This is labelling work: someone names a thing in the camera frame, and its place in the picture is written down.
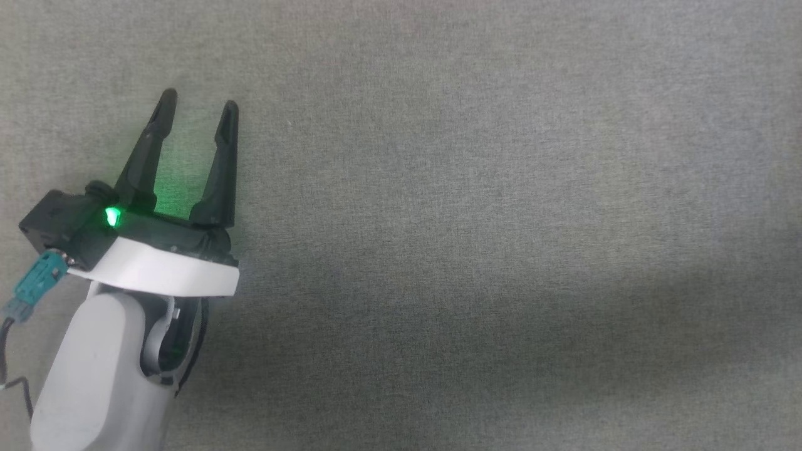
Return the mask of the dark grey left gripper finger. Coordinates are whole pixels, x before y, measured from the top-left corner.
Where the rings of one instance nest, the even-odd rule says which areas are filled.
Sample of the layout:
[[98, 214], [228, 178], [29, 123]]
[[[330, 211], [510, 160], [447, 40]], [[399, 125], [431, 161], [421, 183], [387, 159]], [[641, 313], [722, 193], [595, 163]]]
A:
[[120, 205], [137, 213], [152, 213], [157, 205], [155, 180], [164, 140], [172, 131], [178, 93], [163, 91], [115, 183]]
[[235, 101], [224, 105], [213, 137], [215, 155], [200, 200], [189, 220], [201, 227], [233, 227], [237, 205], [237, 156], [239, 108]]

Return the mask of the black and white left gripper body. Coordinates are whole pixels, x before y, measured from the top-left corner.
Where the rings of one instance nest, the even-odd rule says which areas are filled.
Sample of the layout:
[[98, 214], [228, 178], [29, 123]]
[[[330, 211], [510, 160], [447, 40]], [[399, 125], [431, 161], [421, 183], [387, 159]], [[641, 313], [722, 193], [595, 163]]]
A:
[[152, 185], [88, 185], [66, 195], [70, 274], [108, 286], [180, 298], [228, 297], [240, 276], [227, 226], [234, 189], [199, 223], [155, 213]]

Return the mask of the grey fabric covered surface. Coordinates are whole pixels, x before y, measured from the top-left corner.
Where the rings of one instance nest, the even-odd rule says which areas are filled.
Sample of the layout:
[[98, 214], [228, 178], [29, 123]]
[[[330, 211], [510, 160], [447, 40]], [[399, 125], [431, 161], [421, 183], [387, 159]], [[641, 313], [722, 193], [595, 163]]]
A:
[[802, 0], [0, 0], [0, 304], [166, 88], [241, 278], [165, 451], [802, 451]]

